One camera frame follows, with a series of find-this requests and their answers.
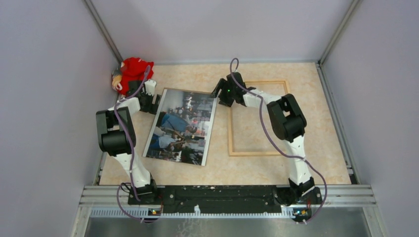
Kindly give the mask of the wooden picture frame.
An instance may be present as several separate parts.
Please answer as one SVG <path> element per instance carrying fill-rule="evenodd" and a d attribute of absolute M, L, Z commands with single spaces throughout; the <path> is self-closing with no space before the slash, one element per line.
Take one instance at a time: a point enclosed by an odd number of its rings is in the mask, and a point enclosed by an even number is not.
<path fill-rule="evenodd" d="M 246 86 L 273 95 L 289 93 L 286 80 L 247 81 Z M 259 118 L 259 108 L 245 107 L 238 103 L 227 110 L 228 153 L 233 157 L 279 156 L 280 153 L 266 137 Z"/>

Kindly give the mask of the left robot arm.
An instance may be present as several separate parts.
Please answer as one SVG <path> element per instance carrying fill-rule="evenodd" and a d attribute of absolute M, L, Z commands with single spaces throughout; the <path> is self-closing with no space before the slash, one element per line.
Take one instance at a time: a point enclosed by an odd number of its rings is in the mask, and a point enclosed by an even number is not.
<path fill-rule="evenodd" d="M 118 161 L 130 178 L 126 186 L 130 205 L 153 204 L 159 196 L 155 180 L 135 151 L 136 134 L 131 118 L 138 112 L 156 114 L 161 98 L 155 94 L 156 84 L 152 79 L 130 81 L 126 97 L 95 114 L 100 150 Z"/>

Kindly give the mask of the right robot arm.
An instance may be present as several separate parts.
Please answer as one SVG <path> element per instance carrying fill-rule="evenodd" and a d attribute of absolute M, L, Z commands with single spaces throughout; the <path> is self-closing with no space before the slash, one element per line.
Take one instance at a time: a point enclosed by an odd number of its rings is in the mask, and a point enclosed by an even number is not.
<path fill-rule="evenodd" d="M 318 198 L 304 148 L 306 118 L 292 94 L 283 96 L 265 93 L 255 87 L 246 87 L 241 74 L 232 72 L 220 79 L 210 94 L 218 98 L 221 105 L 231 107 L 238 103 L 245 107 L 259 109 L 259 118 L 267 111 L 275 136 L 284 142 L 286 151 L 279 151 L 290 161 L 289 184 L 287 191 L 278 195 L 278 201 L 285 205 L 294 203 L 313 204 Z"/>

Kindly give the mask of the printed photo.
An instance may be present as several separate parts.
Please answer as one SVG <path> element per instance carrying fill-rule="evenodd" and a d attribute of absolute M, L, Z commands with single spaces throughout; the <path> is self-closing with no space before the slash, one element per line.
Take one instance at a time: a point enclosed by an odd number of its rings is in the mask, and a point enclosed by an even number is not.
<path fill-rule="evenodd" d="M 209 92 L 165 88 L 143 157 L 205 166 L 216 103 Z"/>

